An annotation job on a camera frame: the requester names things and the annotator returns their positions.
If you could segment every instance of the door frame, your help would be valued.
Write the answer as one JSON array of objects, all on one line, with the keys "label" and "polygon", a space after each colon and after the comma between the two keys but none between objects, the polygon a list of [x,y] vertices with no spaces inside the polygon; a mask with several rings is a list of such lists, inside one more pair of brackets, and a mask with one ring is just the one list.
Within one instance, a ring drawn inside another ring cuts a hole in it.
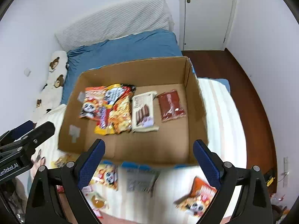
[{"label": "door frame", "polygon": [[[237,0],[233,0],[232,7],[231,7],[231,15],[229,18],[228,27],[225,34],[225,40],[223,41],[222,50],[226,48],[226,43],[228,41],[228,37],[231,32],[231,27],[235,16],[236,4],[237,4]],[[180,25],[179,25],[180,36],[178,40],[178,46],[180,47],[180,50],[184,50],[186,0],[179,0],[179,9],[180,9]]]}]

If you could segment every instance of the blue bed sheet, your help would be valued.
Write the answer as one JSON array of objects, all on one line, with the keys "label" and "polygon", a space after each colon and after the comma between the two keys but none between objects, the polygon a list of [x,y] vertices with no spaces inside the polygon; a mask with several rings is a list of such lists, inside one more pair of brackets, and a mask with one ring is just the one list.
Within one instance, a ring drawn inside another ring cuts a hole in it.
[{"label": "blue bed sheet", "polygon": [[67,54],[69,67],[62,93],[62,104],[67,104],[77,78],[84,71],[128,60],[182,56],[175,34],[164,29],[81,46]]}]

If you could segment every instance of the white snack package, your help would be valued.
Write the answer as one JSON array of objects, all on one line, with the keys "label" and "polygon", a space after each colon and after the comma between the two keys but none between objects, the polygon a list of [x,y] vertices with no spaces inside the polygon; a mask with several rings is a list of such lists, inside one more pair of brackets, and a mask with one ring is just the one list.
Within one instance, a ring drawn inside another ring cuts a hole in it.
[{"label": "white snack package", "polygon": [[156,95],[156,91],[151,91],[132,97],[132,132],[150,132],[159,129],[159,126],[154,125],[153,100]]}]

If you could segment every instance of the silver bolt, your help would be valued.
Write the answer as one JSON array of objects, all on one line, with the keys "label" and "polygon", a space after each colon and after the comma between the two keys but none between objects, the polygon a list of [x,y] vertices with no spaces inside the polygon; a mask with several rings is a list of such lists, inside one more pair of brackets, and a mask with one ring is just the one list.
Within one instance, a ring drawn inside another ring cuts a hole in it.
[{"label": "silver bolt", "polygon": [[66,164],[67,167],[73,167],[75,163],[73,161],[70,161]]},{"label": "silver bolt", "polygon": [[40,172],[44,171],[45,169],[46,169],[46,167],[45,167],[44,165],[41,165],[41,166],[38,168],[38,170],[39,170]]},{"label": "silver bolt", "polygon": [[226,167],[232,167],[232,164],[229,162],[229,161],[226,161],[225,163],[224,163],[224,166],[226,166]]},{"label": "silver bolt", "polygon": [[260,170],[260,167],[259,167],[259,166],[256,166],[256,165],[254,165],[254,166],[253,166],[253,169],[254,169],[255,171],[257,171],[257,172],[258,172],[258,171]]}]

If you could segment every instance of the white door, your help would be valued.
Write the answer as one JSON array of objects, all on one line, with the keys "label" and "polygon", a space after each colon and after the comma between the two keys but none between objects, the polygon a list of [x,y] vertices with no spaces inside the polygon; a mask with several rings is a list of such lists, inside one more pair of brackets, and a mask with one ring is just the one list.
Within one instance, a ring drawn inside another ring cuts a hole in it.
[{"label": "white door", "polygon": [[222,50],[233,0],[185,0],[184,50]]}]

